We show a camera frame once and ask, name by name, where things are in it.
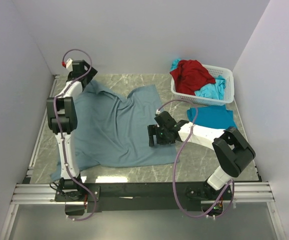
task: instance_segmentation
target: wall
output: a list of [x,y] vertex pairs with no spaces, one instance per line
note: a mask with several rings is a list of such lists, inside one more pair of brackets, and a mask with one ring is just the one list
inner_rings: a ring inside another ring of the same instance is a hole
[[234,77],[257,166],[269,180],[289,239],[289,1],[270,1]]
[[233,69],[269,0],[13,2],[53,74],[72,48],[100,73],[144,74],[167,73],[177,57]]
[[52,75],[10,0],[0,0],[0,231],[26,174]]

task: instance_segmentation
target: gray blue cloth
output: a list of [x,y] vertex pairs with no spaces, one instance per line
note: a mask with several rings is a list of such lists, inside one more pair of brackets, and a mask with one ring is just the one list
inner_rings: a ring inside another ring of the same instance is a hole
[[170,72],[172,70],[175,70],[178,67],[178,63],[181,61],[181,58],[177,58],[176,60],[174,60],[171,64],[171,68],[170,68]]
[[203,97],[208,99],[223,100],[226,88],[226,80],[219,75],[215,78],[215,84],[208,83],[204,85],[200,90],[194,91],[197,97]]
[[[190,108],[186,111],[190,122],[194,120],[196,109]],[[195,124],[212,128],[212,129],[227,129],[229,127],[237,127],[234,121],[234,113],[223,106],[206,106],[198,107],[198,117]]]
[[[96,165],[138,167],[172,163],[174,145],[149,147],[147,126],[156,124],[162,105],[156,86],[134,89],[127,98],[92,80],[74,101],[78,119],[74,131],[79,169]],[[60,158],[52,180],[60,178]]]

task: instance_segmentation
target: marble tabletop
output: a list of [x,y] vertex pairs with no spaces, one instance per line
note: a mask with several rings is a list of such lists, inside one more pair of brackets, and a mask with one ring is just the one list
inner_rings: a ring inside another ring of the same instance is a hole
[[[63,89],[66,79],[65,75],[56,76],[53,96]],[[134,88],[154,84],[162,103],[173,99],[173,94],[170,90],[170,74],[99,74],[94,79],[125,97]],[[186,112],[190,106],[190,104],[185,102],[172,102],[165,106],[164,110],[168,111],[176,121],[187,120]],[[236,103],[232,102],[227,104],[226,107],[228,110],[233,111],[234,121],[239,131],[246,136]],[[175,144],[177,151],[181,144],[181,142]],[[59,153],[56,138],[48,128],[47,119],[44,119],[38,146],[30,183],[48,184],[51,181],[50,174],[56,170]],[[205,181],[218,166],[218,159],[213,150],[201,145],[188,143],[180,155],[176,179],[180,182]],[[83,179],[86,178],[87,183],[171,182],[172,172],[173,163],[140,167],[103,167],[98,165],[82,171],[81,177]],[[252,161],[236,180],[258,181],[259,177],[255,163]]]

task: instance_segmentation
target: cloth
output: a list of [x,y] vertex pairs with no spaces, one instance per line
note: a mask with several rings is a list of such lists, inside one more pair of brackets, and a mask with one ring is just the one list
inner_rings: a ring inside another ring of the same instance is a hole
[[215,84],[216,80],[197,60],[181,60],[170,74],[177,93],[195,95],[204,85]]
[[[196,109],[190,108],[186,111],[190,122],[194,120]],[[234,121],[234,113],[223,106],[206,106],[198,107],[198,117],[195,124],[212,128],[212,129],[227,129],[229,127],[237,127]]]
[[226,80],[219,75],[215,79],[215,84],[207,84],[203,86],[200,90],[194,92],[198,97],[223,100],[226,88]]
[[[74,131],[80,171],[102,165],[137,167],[172,163],[175,145],[149,147],[147,126],[156,124],[162,105],[155,85],[134,89],[127,98],[92,80],[74,101],[78,119]],[[60,158],[52,180],[60,178]]]
[[174,60],[171,64],[171,68],[170,68],[170,72],[172,70],[175,70],[178,67],[178,63],[181,61],[181,58],[177,58],[176,60]]

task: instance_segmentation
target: red cloth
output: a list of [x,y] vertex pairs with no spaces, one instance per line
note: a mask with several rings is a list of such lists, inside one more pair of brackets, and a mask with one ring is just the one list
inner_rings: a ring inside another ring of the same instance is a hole
[[181,60],[171,71],[177,93],[195,95],[204,85],[215,84],[216,80],[197,60]]

